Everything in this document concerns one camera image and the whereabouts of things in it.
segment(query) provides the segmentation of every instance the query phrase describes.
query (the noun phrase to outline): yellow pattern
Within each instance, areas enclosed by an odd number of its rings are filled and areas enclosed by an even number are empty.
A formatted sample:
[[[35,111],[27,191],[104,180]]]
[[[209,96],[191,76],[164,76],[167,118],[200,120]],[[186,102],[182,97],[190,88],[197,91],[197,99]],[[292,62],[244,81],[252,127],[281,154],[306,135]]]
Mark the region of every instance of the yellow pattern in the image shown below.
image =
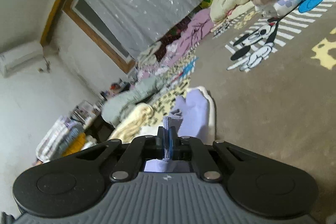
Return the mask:
[[[256,11],[251,11],[250,13],[248,13],[242,21],[237,22],[237,24],[234,26],[235,29],[241,29],[242,27],[244,27],[248,21],[250,21],[255,15],[257,14]]]
[[[336,34],[336,28],[333,29],[330,34]],[[336,48],[336,41],[329,42],[325,38],[311,49],[316,53],[316,55],[311,58],[320,60],[321,66],[327,68],[328,70],[332,70],[332,68],[336,65],[336,59],[329,55],[328,52],[334,48]]]

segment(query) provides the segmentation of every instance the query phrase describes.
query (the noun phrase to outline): mickey mouse print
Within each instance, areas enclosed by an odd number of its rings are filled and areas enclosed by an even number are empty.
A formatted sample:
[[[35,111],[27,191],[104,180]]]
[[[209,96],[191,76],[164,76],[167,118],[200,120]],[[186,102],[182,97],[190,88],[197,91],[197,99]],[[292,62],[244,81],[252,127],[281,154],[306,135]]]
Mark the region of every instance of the mickey mouse print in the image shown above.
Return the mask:
[[[274,47],[274,40],[277,35],[279,20],[271,18],[266,25],[261,26],[256,31],[243,35],[233,46],[242,45],[240,49],[231,56],[232,61],[238,60],[236,63],[227,68],[233,70],[239,67],[240,71],[250,70],[261,63],[262,60],[268,58]],[[267,39],[262,47],[250,54],[251,46]]]

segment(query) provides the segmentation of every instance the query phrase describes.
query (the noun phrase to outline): brown carpet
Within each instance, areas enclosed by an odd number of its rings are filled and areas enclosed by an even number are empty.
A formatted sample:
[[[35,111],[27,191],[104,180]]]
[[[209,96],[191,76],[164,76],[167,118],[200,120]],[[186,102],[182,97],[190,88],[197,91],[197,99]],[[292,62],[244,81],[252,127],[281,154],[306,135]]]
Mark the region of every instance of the brown carpet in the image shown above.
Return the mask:
[[[296,166],[315,178],[319,198],[311,214],[324,223],[336,212],[336,66],[329,70],[311,57],[312,48],[324,38],[336,42],[336,34],[330,33],[336,27],[336,4],[320,14],[302,17],[314,23],[286,18],[306,23],[306,28],[280,22],[302,32],[279,29],[294,38],[277,35],[286,45],[275,44],[278,51],[248,72],[227,70],[234,62],[225,45],[253,28],[259,16],[245,22],[242,17],[237,26],[246,23],[243,28],[233,25],[217,39],[208,35],[196,49],[199,59],[190,85],[205,86],[214,99],[217,139]],[[336,49],[329,54],[336,58]]]

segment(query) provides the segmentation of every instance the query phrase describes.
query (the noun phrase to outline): cartoon rug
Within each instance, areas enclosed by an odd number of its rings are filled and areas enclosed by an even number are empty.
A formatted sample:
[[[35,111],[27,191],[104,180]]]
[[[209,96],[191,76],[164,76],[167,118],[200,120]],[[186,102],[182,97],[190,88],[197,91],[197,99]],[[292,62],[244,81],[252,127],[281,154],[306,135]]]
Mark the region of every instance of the cartoon rug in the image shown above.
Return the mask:
[[[315,178],[312,215],[325,223],[336,212],[336,0],[318,1],[279,21],[250,11],[207,36],[190,86],[214,99],[217,139]]]

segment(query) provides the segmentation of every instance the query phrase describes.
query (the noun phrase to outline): white stripes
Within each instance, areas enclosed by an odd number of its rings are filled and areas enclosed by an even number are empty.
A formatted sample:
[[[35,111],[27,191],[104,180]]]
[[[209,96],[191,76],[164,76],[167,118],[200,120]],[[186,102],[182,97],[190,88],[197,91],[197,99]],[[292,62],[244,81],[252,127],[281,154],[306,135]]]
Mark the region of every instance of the white stripes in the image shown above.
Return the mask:
[[[251,49],[256,51],[258,48],[255,45],[251,45]]]
[[[287,27],[287,26],[284,26],[284,25],[279,25],[278,28],[281,29],[281,30],[286,30],[286,31],[295,32],[295,33],[300,33],[301,32],[301,30],[299,30],[299,29],[295,29],[295,28],[292,28],[292,27]]]
[[[225,45],[225,47],[230,51],[230,53],[232,53],[232,54],[235,53],[235,50],[233,48],[231,48],[230,46]]]
[[[283,47],[284,45],[286,45],[286,43],[285,42],[283,42],[283,41],[281,41],[281,40],[279,40],[279,39],[274,39],[274,43],[276,43],[276,44],[279,44],[281,47]]]
[[[317,6],[319,6],[319,7],[332,7],[332,4],[322,4],[322,3],[320,3]]]
[[[300,13],[298,9],[293,10],[290,14],[286,15],[283,19],[280,20],[278,24],[278,31],[276,38],[274,39],[274,44],[276,47],[284,47],[288,40],[292,40],[296,34],[300,34],[304,28],[307,28],[310,23],[314,23],[317,18],[321,17],[323,13],[327,12],[329,7],[332,7],[332,5],[336,3],[336,0],[323,0],[321,3],[319,3],[315,8],[311,9],[309,12]],[[258,19],[255,23],[253,23],[252,26],[249,27],[248,30],[246,30],[244,33],[238,35],[233,39],[233,41],[230,41],[228,45],[225,45],[225,47],[234,54],[236,50],[240,50],[244,48],[245,46],[242,44],[236,45],[233,47],[233,44],[235,41],[237,41],[239,38],[246,34],[252,34],[256,32],[256,30],[259,30],[263,26],[268,25],[268,19],[267,18],[261,18]],[[250,45],[251,50],[253,52],[259,50],[265,45],[266,39],[260,40],[257,43]],[[241,57],[238,59],[238,61],[243,60],[243,58],[246,58],[247,56],[250,56],[253,52],[248,52],[245,57]],[[278,50],[273,47],[272,52],[277,52]]]
[[[291,18],[291,19],[295,19],[295,20],[298,20],[298,21],[302,21],[302,22],[310,22],[310,23],[315,22],[315,19],[303,18],[303,17],[295,17],[295,16],[292,16],[290,14],[286,15],[286,17]]]
[[[307,24],[297,23],[297,22],[290,21],[290,20],[287,20],[287,19],[282,19],[281,23],[286,23],[286,24],[289,24],[289,25],[298,26],[298,27],[302,27],[302,28],[307,28],[308,27]]]
[[[294,10],[293,13],[300,15],[300,16],[306,16],[306,17],[321,17],[322,16],[322,14],[300,13],[298,10]]]
[[[283,33],[283,32],[277,32],[277,35],[281,36],[281,37],[284,37],[284,38],[287,38],[289,40],[293,39],[294,36],[290,35],[290,34],[286,34],[286,33]]]
[[[257,23],[254,23],[253,25],[261,25],[261,26],[264,26],[264,25],[267,25],[267,22],[257,22]]]
[[[312,11],[313,12],[326,12],[327,9],[313,8]]]

